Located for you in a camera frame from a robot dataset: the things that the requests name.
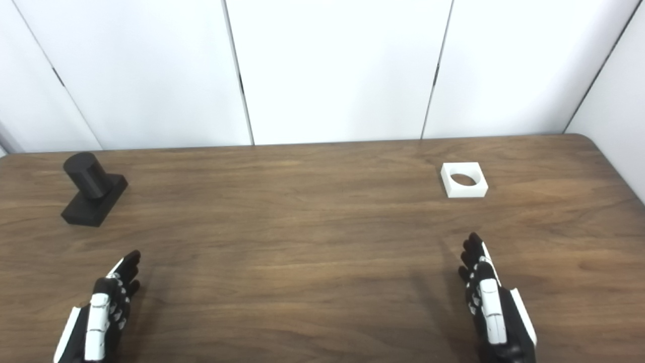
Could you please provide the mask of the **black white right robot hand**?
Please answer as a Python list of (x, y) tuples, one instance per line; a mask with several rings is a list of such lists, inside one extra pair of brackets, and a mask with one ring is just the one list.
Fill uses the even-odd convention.
[(463, 242), (458, 274), (474, 320), (480, 362), (536, 362), (537, 335), (518, 289), (502, 285), (483, 239)]

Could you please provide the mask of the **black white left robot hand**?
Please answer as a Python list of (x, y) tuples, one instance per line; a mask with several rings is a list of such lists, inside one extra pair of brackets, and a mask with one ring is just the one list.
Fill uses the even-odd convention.
[(131, 317), (141, 252), (133, 250), (106, 276), (95, 280), (88, 303), (73, 307), (53, 362), (117, 362), (117, 350)]

